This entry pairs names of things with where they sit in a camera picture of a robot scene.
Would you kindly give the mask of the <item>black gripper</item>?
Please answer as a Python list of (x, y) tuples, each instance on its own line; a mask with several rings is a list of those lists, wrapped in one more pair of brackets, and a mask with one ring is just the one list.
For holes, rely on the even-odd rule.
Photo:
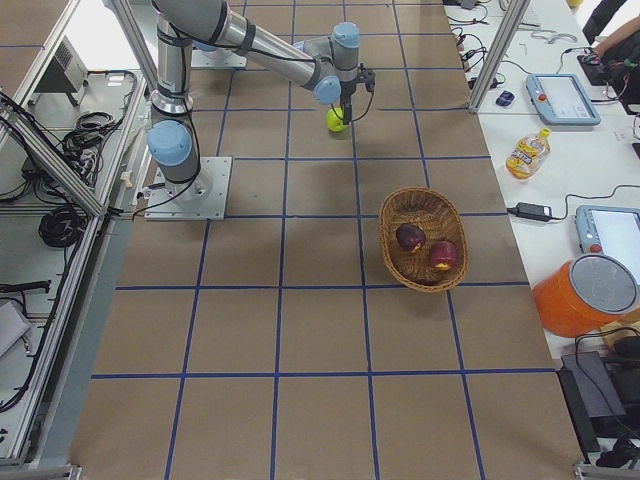
[(356, 93), (357, 87), (363, 85), (365, 90), (373, 96), (375, 93), (376, 73), (363, 63), (349, 72), (351, 77), (341, 82), (340, 105), (342, 111), (342, 123), (350, 124), (353, 116), (351, 98)]

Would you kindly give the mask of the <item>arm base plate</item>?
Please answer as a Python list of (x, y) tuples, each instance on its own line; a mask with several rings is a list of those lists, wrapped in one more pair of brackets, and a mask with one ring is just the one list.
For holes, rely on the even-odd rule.
[(154, 182), (164, 186), (151, 191), (144, 218), (150, 221), (223, 220), (232, 162), (231, 157), (202, 157), (200, 174), (186, 191), (184, 186), (166, 183), (157, 168)]

